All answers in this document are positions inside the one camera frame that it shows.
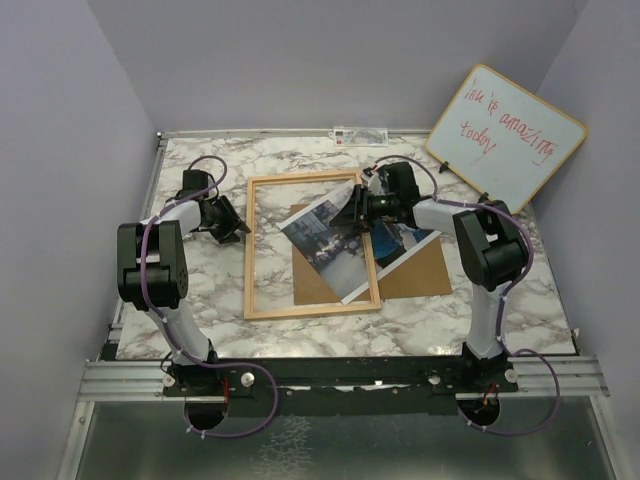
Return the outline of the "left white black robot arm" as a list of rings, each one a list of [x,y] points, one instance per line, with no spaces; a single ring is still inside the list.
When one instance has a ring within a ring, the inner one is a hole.
[[[117,289],[121,300],[153,321],[174,364],[187,367],[186,382],[206,395],[220,385],[221,371],[211,341],[196,325],[187,302],[189,273],[184,239],[206,233],[218,245],[235,244],[250,228],[217,192],[218,182],[187,169],[182,187],[153,217],[117,229]]]

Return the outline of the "light wooden picture frame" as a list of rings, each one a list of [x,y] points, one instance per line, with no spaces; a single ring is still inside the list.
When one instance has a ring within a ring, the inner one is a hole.
[[[379,293],[377,274],[372,242],[368,233],[362,235],[364,248],[364,260],[367,268],[367,280],[370,293],[368,303],[347,305],[329,305],[316,307],[295,307],[290,309],[278,309],[273,311],[258,312],[254,305],[254,280],[255,280],[255,247],[256,247],[256,188],[258,186],[281,186],[305,183],[321,183],[339,180],[353,180],[359,185],[360,173],[357,169],[329,170],[313,173],[293,173],[282,175],[254,176],[247,180],[246,199],[246,224],[251,232],[245,240],[245,264],[244,264],[244,319],[247,321],[283,320],[305,317],[321,317],[336,315],[351,315],[369,312],[377,312],[381,309],[381,297]]]

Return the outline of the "clear frame glass pane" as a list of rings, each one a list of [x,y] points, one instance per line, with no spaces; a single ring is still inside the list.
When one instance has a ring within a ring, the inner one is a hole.
[[[278,229],[293,245],[301,260],[322,277],[337,296],[337,301],[333,304],[316,303],[282,309],[370,301],[362,242],[362,235],[366,233],[361,233],[358,229],[329,226],[330,220],[347,203],[356,184],[353,180],[330,182],[337,182],[339,186],[280,222]],[[256,280],[257,223],[255,237]]]

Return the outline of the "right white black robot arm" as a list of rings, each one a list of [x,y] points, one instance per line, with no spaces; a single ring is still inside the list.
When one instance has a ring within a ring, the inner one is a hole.
[[[420,162],[388,155],[362,171],[334,227],[371,232],[376,221],[433,230],[456,238],[461,265],[473,284],[472,317],[464,353],[474,358],[459,367],[461,383],[481,391],[496,376],[489,360],[507,353],[504,311],[510,291],[533,262],[533,246],[502,201],[466,203],[438,195],[435,176]]]

